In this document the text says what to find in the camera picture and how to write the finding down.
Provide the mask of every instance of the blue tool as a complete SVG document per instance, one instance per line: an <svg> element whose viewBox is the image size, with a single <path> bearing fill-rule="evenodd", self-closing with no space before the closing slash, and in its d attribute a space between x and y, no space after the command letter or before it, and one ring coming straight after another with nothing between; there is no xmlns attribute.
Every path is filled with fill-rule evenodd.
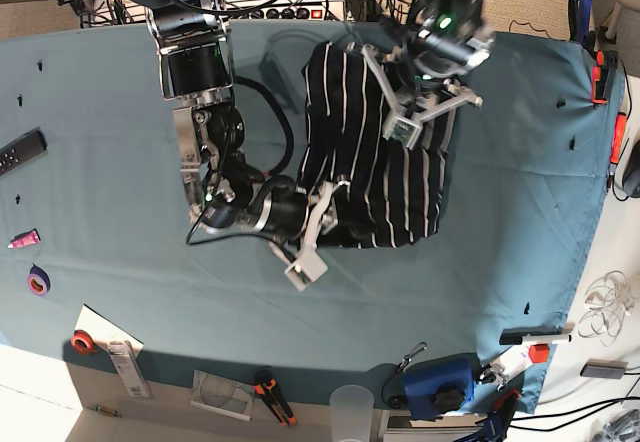
<svg viewBox="0 0 640 442"><path fill-rule="evenodd" d="M433 420L473 400L471 364L465 358L448 361L402 377L411 418Z"/></svg>
<svg viewBox="0 0 640 442"><path fill-rule="evenodd" d="M507 438L507 429L516 413L520 393L514 390L498 400L492 412L482 421L482 428L471 435L456 439L455 442L502 442Z"/></svg>

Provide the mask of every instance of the blue tape roll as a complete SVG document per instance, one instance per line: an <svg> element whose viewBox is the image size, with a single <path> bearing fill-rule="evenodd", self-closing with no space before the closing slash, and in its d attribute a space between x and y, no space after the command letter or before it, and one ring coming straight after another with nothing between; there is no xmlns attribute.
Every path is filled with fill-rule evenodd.
<svg viewBox="0 0 640 442"><path fill-rule="evenodd" d="M27 277L29 290L35 295L43 296L51 290L51 281L47 273L37 265L31 267L29 277Z"/></svg>

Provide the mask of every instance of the pink marker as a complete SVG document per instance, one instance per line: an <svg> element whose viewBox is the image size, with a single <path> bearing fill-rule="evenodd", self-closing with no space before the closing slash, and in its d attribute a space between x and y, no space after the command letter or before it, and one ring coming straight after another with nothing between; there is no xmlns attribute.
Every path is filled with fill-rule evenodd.
<svg viewBox="0 0 640 442"><path fill-rule="evenodd" d="M40 236L38 231L33 229L26 234L20 234L16 236L9 244L10 249L19 249L20 247L26 247L28 245L36 245L40 243Z"/></svg>

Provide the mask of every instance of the paper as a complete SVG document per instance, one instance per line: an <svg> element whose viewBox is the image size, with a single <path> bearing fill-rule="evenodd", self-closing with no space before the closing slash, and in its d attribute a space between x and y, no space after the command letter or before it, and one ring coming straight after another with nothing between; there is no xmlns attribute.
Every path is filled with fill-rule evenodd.
<svg viewBox="0 0 640 442"><path fill-rule="evenodd" d="M112 340L129 342L133 355L136 358L142 350L142 347L144 347L144 344L138 339L135 339L124 330L116 327L86 305L82 306L75 330L84 330L91 336L93 343L105 352L107 351L107 344Z"/></svg>

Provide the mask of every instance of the power strip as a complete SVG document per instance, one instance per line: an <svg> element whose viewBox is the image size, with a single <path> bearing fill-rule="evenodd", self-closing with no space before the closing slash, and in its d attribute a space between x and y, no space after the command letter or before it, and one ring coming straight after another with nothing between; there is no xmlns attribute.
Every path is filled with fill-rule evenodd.
<svg viewBox="0 0 640 442"><path fill-rule="evenodd" d="M269 0L225 0L229 9L255 7ZM275 4L257 10L247 19L327 19L327 1L329 12L339 20L350 20L344 0L278 0Z"/></svg>

